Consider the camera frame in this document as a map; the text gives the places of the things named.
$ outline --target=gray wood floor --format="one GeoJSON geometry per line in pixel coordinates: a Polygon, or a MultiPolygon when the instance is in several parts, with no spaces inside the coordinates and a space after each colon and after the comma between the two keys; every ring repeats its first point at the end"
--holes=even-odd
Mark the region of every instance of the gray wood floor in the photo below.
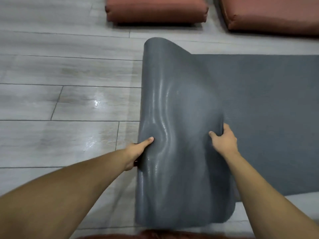
{"type": "MultiPolygon", "coordinates": [[[[136,142],[150,37],[191,53],[319,54],[318,40],[229,34],[219,19],[211,5],[207,22],[193,27],[116,27],[106,22],[104,0],[0,0],[0,194],[136,142]]],[[[140,231],[135,176],[117,178],[72,237],[140,231]]],[[[318,198],[289,197],[314,219],[318,198]]],[[[252,233],[241,203],[228,222],[191,230],[252,233]]]]}

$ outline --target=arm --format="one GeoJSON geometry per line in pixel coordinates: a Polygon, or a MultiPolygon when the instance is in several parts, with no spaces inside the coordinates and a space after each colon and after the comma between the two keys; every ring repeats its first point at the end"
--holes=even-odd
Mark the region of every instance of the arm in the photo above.
{"type": "Polygon", "coordinates": [[[227,124],[218,137],[209,132],[214,148],[225,158],[256,238],[318,238],[319,226],[278,193],[240,155],[237,139],[227,124]]]}
{"type": "Polygon", "coordinates": [[[104,190],[153,142],[73,164],[0,197],[0,238],[69,238],[104,190]]]}

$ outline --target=floor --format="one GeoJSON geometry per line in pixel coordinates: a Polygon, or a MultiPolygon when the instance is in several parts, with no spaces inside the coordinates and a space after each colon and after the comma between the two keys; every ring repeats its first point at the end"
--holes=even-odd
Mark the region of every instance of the floor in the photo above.
{"type": "MultiPolygon", "coordinates": [[[[204,24],[116,27],[106,22],[104,0],[0,0],[0,194],[136,142],[150,37],[191,53],[319,54],[315,39],[229,34],[207,1],[204,24]]],[[[134,224],[135,176],[117,178],[72,238],[141,230],[134,224]]],[[[289,197],[315,219],[318,198],[289,197]]],[[[241,203],[228,222],[192,230],[252,234],[241,203]]]]}

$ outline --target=right hand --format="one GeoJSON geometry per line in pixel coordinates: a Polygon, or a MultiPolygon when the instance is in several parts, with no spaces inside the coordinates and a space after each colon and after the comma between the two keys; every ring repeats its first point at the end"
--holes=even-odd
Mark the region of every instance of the right hand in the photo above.
{"type": "Polygon", "coordinates": [[[227,155],[239,153],[237,148],[237,138],[228,124],[224,123],[224,133],[220,137],[212,131],[208,134],[212,138],[214,148],[221,154],[221,156],[226,157],[227,155]]]}

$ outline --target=hand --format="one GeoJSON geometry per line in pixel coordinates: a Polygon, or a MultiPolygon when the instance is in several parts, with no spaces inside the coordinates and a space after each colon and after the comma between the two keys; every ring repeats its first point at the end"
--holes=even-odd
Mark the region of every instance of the hand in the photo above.
{"type": "Polygon", "coordinates": [[[133,168],[134,161],[142,154],[144,149],[153,141],[154,138],[150,137],[139,144],[131,143],[124,149],[126,154],[128,155],[128,162],[126,163],[125,171],[131,170],[133,168]]]}
{"type": "Polygon", "coordinates": [[[224,134],[220,137],[212,131],[208,134],[212,138],[214,148],[221,154],[221,156],[225,157],[228,154],[239,153],[237,148],[237,138],[228,124],[224,123],[224,134]]]}

